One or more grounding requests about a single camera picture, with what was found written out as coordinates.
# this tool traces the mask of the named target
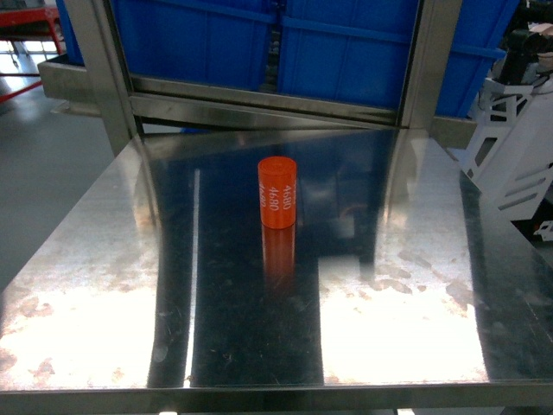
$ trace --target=stainless steel frame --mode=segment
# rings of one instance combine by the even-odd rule
[[[461,5],[462,0],[419,3],[398,126],[430,129]]]
[[[142,131],[142,126],[130,108],[132,84],[110,2],[70,0],[66,5],[75,25],[75,34],[111,148],[114,154],[118,154],[131,138]]]
[[[158,123],[235,130],[383,129],[396,125],[429,130],[461,1],[419,0],[398,113],[319,99],[131,76],[109,0],[66,0],[86,69],[60,63],[58,59],[41,64],[41,76],[50,97],[96,103],[115,154],[141,130],[137,117]],[[82,105],[66,108],[67,112],[82,113],[80,110]],[[94,110],[88,106],[87,112]]]

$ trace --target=scratch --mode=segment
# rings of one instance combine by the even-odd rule
[[[530,309],[530,313],[532,313],[532,315],[534,316],[534,318],[536,319],[537,321],[537,324],[539,325],[539,327],[542,329],[542,331],[545,333],[545,335],[547,335],[547,338],[550,339],[550,342],[553,343],[553,338],[551,338],[551,335],[547,332],[546,329],[543,328],[543,325],[541,324],[539,318],[537,317],[536,315],[536,312],[534,311],[534,309],[532,308],[532,306],[530,305],[530,303],[528,303],[528,301],[525,299],[524,302],[526,303],[526,305],[528,306],[528,308]]]

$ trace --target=metal bar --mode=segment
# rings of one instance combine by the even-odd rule
[[[65,55],[53,58],[38,65],[44,82],[44,93],[50,98],[66,99],[72,102],[96,103],[92,93],[91,81],[87,69],[67,63]],[[193,108],[225,108],[226,111],[235,110],[237,118],[230,119],[232,128],[250,130],[256,128],[260,118],[255,114],[264,115],[264,128],[289,129],[295,125],[311,128],[342,128],[343,125],[359,128],[388,128],[393,125],[395,112],[370,108],[358,105],[340,104],[320,101],[317,99],[303,99],[269,93],[252,93],[249,91],[234,90],[216,86],[188,84],[184,82],[159,80],[144,76],[131,77],[137,93],[134,97],[147,98],[147,102],[135,102],[135,115],[152,118],[150,108],[156,111],[155,118],[187,124],[216,125],[218,119],[201,120],[177,119],[176,113],[182,111],[183,106]],[[156,102],[160,105],[179,103],[172,111],[164,112],[156,109]],[[253,115],[246,118],[245,112]],[[239,123],[239,120],[256,120],[256,123]]]
[[[134,389],[4,393],[3,415],[172,412],[359,411],[391,408],[547,406],[552,384],[375,386],[278,389]]]
[[[343,118],[206,102],[200,99],[162,97],[146,93],[132,94],[130,102],[133,112],[139,117],[184,124],[213,125],[234,130],[394,128],[389,125],[372,124]]]
[[[130,108],[132,89],[109,0],[66,0],[111,149],[118,154],[142,126]]]
[[[19,77],[32,77],[32,76],[41,76],[39,73],[24,73],[24,72],[20,72],[20,73],[0,73],[0,76],[19,76]]]
[[[159,80],[133,74],[131,75],[131,79],[134,89],[138,93],[202,99],[206,102],[255,106],[271,110],[344,118],[383,125],[394,125],[396,118],[394,111],[364,105],[342,104],[339,102],[290,97],[274,93],[254,93],[219,86]]]
[[[12,93],[7,93],[7,94],[5,94],[5,95],[2,95],[2,96],[0,96],[0,103],[5,102],[5,101],[7,101],[8,99],[12,99],[12,98],[14,98],[14,97],[16,97],[17,95],[20,95],[20,94],[22,94],[22,93],[25,93],[25,92],[27,92],[27,91],[30,91],[31,89],[36,88],[37,86],[40,86],[41,84],[42,84],[42,82],[39,81],[39,80],[37,80],[35,83],[33,83],[33,84],[29,85],[29,86],[25,86],[24,88],[19,89],[19,90],[17,90],[17,91],[14,91],[14,92],[12,92]]]
[[[462,0],[420,0],[397,124],[429,131]]]

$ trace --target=stainless steel table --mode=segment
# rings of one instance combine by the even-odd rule
[[[493,405],[553,405],[553,271],[425,137],[135,139],[3,293],[3,415]]]

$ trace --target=concrete floor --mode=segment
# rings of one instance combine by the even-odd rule
[[[99,118],[36,88],[0,104],[0,291],[113,159]]]

